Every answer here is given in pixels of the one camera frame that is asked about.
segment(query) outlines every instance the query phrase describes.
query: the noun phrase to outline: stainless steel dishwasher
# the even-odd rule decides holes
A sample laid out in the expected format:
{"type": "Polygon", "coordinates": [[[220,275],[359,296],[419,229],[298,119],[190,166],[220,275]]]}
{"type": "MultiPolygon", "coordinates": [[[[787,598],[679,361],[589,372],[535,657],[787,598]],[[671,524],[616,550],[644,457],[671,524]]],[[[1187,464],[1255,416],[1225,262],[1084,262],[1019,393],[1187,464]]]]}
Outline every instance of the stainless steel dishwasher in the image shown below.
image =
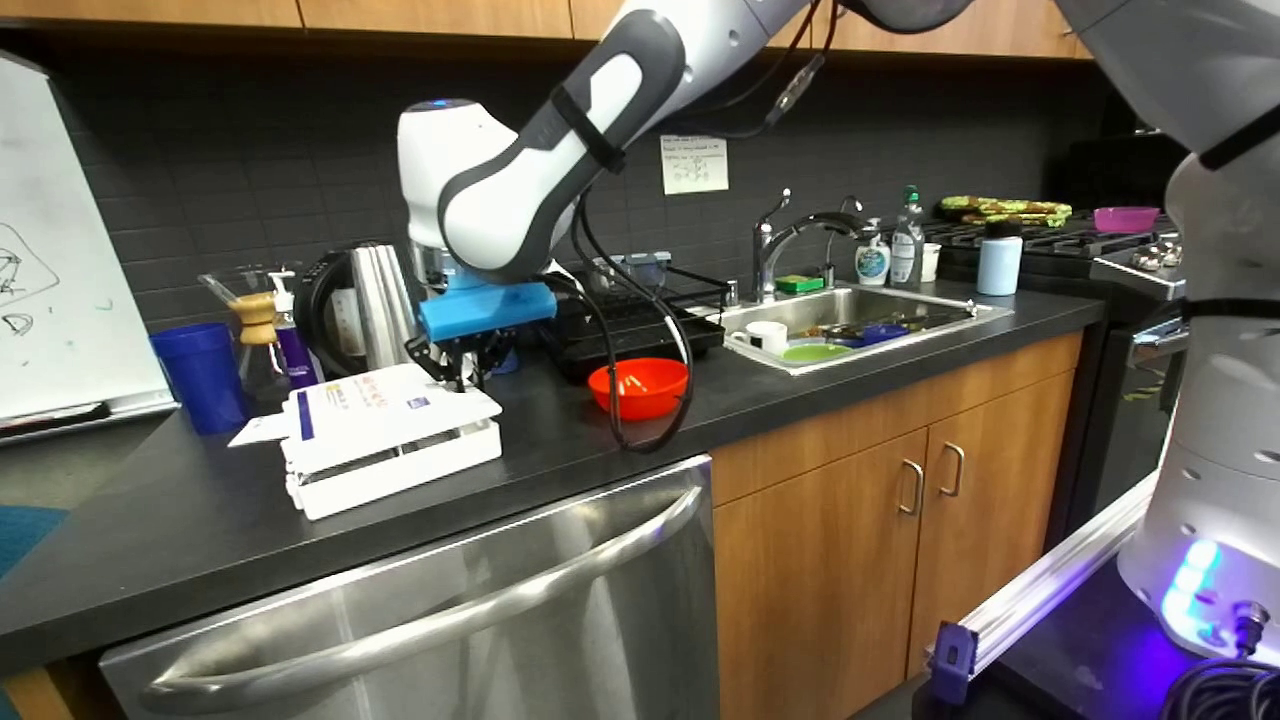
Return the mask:
{"type": "Polygon", "coordinates": [[[103,657],[136,720],[707,720],[707,457],[103,657]]]}

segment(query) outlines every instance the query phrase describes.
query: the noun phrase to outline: sponge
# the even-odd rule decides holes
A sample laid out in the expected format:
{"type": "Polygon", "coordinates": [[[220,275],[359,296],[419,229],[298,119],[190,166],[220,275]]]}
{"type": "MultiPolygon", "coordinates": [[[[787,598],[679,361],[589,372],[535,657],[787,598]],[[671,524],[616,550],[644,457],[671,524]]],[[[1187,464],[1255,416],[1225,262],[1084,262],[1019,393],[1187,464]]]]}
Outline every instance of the sponge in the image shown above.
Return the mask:
{"type": "Polygon", "coordinates": [[[785,291],[785,296],[814,296],[814,291],[825,291],[828,278],[822,278],[822,275],[781,275],[781,278],[771,278],[771,286],[785,291]]]}

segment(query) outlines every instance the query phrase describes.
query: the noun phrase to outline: green object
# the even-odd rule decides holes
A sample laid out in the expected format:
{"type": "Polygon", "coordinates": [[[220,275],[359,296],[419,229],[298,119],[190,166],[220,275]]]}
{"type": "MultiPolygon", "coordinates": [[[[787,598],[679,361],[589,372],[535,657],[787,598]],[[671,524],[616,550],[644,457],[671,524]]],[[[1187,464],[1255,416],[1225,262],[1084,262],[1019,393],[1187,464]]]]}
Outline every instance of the green object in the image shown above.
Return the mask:
{"type": "Polygon", "coordinates": [[[785,350],[785,362],[825,362],[825,361],[835,361],[843,350],[848,350],[843,345],[793,345],[785,350]]]}
{"type": "Polygon", "coordinates": [[[814,296],[814,291],[825,291],[828,278],[822,278],[822,275],[781,275],[781,278],[771,278],[771,286],[785,291],[785,296],[814,296]]]}
{"type": "Polygon", "coordinates": [[[904,213],[908,213],[914,220],[925,216],[925,201],[920,201],[920,188],[918,188],[918,183],[908,183],[908,191],[904,191],[904,213]]]}

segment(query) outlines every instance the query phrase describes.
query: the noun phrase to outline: wall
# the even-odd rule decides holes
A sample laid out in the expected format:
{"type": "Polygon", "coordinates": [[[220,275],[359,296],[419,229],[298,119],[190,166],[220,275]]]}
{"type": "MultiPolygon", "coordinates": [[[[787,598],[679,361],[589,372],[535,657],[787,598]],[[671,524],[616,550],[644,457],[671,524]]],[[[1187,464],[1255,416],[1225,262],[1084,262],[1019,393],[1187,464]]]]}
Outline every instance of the wall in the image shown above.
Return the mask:
{"type": "MultiPolygon", "coordinates": [[[[520,125],[569,61],[381,50],[186,50],[38,44],[94,191],[153,327],[220,315],[205,267],[315,259],[352,241],[403,241],[396,111],[477,96],[520,125]]],[[[839,61],[771,132],[732,140],[732,191],[660,197],[658,134],[593,191],[612,250],[671,246],[684,267],[750,275],[750,233],[787,183],[798,213],[901,188],[1038,197],[1046,165],[1103,119],[1084,63],[839,61]]],[[[750,128],[763,107],[692,117],[679,132],[750,128]]]]}

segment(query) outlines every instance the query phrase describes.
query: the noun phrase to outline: red bowl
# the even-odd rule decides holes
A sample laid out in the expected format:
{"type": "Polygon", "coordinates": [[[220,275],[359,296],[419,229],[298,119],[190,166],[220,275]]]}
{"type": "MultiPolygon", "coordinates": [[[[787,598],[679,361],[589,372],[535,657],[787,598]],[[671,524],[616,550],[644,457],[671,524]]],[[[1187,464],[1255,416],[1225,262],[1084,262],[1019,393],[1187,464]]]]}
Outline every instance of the red bowl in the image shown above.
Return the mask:
{"type": "MultiPolygon", "coordinates": [[[[612,412],[610,399],[610,362],[589,375],[593,399],[602,412],[612,412]]],[[[616,420],[644,422],[671,416],[688,388],[688,366],[667,356],[630,356],[616,361],[616,420]]]]}

